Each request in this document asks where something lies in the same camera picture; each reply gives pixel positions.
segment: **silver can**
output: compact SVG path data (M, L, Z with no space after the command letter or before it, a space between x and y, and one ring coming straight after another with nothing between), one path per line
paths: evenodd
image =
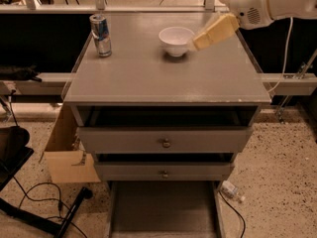
M94 14L89 17L89 20L98 55L103 58L109 57L112 52L106 17L102 14Z

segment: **white bowl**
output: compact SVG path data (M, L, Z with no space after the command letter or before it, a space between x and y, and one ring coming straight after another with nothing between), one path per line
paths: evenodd
M187 42L194 33L182 27L170 27L158 34L164 50L172 57L181 57L188 51Z

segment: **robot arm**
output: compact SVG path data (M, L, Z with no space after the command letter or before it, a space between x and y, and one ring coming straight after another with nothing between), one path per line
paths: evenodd
M237 31L266 27L284 18L317 19L317 0L219 0L230 13L213 17L192 39L193 50L221 42Z

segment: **floor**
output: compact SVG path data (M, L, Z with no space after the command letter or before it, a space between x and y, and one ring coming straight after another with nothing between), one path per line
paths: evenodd
M13 105L20 126L31 133L29 146L35 150L17 173L17 179L24 189L29 189L39 182L51 181L46 159L42 159L42 154L59 107L34 105ZM4 118L4 112L1 112L2 110L0 118ZM246 220L246 238L316 237L316 127L300 106L288 108L283 117L285 124L280 124L273 109L264 109L259 114L254 124L254 133L244 151L238 155L236 167L229 178L229 181L238 186L246 196L243 203L229 199ZM11 125L12 119L1 126ZM107 186L103 183L60 183L59 186L62 200L68 205L73 202L83 186L93 191L94 196L82 203L73 222L87 237L104 237L109 210ZM19 205L23 194L17 183L12 180L0 192L0 196L13 205ZM42 185L30 192L30 197L57 197L57 193L54 187ZM242 222L222 199L220 202L226 237L240 237ZM57 215L54 202L25 200L22 208L43 217ZM0 214L0 222L1 238L52 237L4 214ZM70 227L65 237L84 236L74 227ZM168 237L168 234L153 233L142 237Z

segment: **cardboard box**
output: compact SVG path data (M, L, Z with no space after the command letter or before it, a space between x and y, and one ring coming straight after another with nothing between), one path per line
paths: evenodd
M63 105L45 149L52 181L100 182L91 154L73 151L77 124L69 106Z

